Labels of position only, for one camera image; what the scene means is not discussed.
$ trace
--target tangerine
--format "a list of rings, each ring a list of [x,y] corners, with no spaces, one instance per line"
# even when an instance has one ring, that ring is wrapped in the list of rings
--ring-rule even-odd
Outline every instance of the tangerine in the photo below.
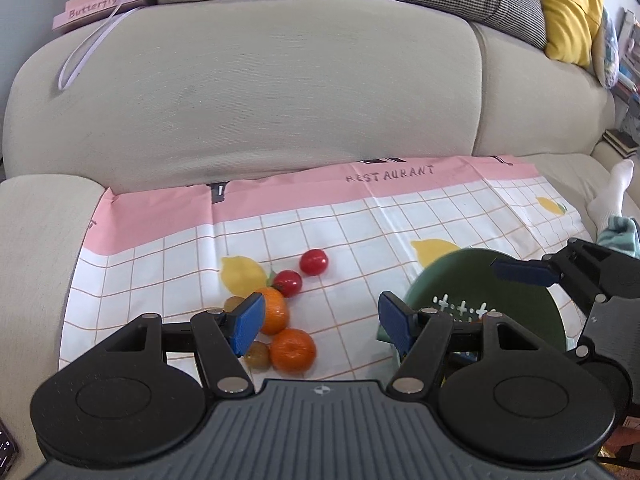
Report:
[[[286,328],[271,341],[269,354],[276,370],[301,374],[316,360],[316,343],[304,330]]]
[[[284,296],[275,288],[265,286],[259,288],[264,296],[264,323],[260,332],[265,335],[276,335],[289,324],[289,307]]]

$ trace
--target green bowl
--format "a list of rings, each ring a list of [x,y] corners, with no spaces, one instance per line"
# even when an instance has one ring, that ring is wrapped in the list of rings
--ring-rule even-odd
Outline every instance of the green bowl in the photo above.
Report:
[[[549,291],[543,286],[499,280],[490,267],[496,258],[514,259],[489,249],[446,254],[420,273],[404,302],[414,310],[437,308],[459,321],[475,321],[497,310],[557,350],[566,351],[564,325]],[[382,327],[378,339],[390,341]]]

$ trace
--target couch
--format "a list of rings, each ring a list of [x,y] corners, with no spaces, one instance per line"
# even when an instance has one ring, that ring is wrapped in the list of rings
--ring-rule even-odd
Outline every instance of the couch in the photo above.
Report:
[[[212,0],[150,7],[57,90],[89,28],[37,51],[4,122],[0,418],[30,425],[58,367],[64,307],[94,208],[116,193],[259,178],[382,156],[521,156],[585,206],[620,160],[598,143],[612,95],[496,30],[392,0]],[[640,177],[624,213],[640,218]]]

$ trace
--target white sock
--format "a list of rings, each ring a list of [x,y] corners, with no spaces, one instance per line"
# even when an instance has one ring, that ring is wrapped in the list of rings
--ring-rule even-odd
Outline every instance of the white sock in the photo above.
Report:
[[[630,158],[621,160],[611,168],[607,185],[587,206],[587,213],[596,224],[598,235],[609,226],[610,216],[622,216],[622,198],[633,176],[634,162]]]

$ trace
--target cherry tomato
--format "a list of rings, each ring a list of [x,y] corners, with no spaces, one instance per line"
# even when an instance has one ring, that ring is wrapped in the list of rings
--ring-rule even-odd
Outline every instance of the cherry tomato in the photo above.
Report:
[[[300,270],[309,276],[325,272],[329,266],[329,257],[322,249],[311,249],[300,256]]]
[[[302,277],[295,270],[281,270],[271,283],[285,298],[295,296],[302,290]]]

